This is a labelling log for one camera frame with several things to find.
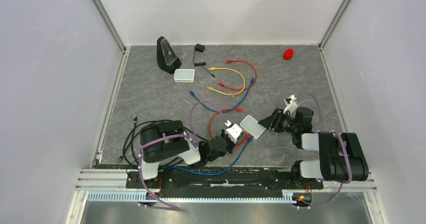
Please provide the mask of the white network switch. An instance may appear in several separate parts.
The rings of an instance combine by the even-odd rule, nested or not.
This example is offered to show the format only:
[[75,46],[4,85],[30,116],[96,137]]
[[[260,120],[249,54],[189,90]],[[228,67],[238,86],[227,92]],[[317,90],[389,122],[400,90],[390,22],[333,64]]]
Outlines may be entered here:
[[176,69],[173,79],[175,82],[194,82],[195,70],[194,69]]
[[255,140],[258,139],[266,130],[265,127],[259,124],[259,122],[251,115],[247,115],[240,122],[241,128],[250,134]]

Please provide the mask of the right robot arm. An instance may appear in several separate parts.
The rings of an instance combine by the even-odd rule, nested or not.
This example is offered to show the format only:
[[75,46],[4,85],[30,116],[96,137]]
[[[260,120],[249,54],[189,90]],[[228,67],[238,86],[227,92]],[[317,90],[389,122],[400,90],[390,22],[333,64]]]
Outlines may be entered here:
[[318,153],[318,160],[298,161],[291,172],[290,182],[297,188],[305,187],[310,179],[349,183],[365,181],[369,168],[355,133],[312,130],[313,110],[297,107],[292,117],[289,111],[275,109],[259,125],[276,133],[287,132],[298,148]]

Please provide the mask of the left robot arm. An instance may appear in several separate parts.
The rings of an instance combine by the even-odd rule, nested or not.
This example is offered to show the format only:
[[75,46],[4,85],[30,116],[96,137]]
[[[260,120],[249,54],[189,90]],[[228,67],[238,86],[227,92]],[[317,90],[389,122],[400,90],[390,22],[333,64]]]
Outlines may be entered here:
[[160,162],[171,157],[181,158],[185,164],[195,168],[203,167],[227,153],[232,153],[243,129],[230,121],[220,136],[195,143],[184,129],[182,121],[155,123],[140,129],[142,153],[138,169],[138,181],[146,188],[156,185]]

